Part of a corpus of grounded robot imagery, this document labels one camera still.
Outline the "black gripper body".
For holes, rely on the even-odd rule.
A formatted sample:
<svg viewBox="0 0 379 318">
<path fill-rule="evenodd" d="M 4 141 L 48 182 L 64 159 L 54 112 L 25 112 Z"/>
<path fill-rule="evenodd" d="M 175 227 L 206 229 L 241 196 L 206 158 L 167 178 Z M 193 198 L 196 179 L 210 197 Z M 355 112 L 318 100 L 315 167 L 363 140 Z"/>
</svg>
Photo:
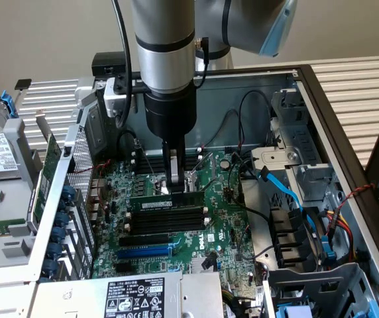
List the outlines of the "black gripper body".
<svg viewBox="0 0 379 318">
<path fill-rule="evenodd" d="M 144 94 L 149 130 L 169 148 L 177 149 L 197 120 L 196 90 L 186 88 L 173 94 Z"/>
</svg>

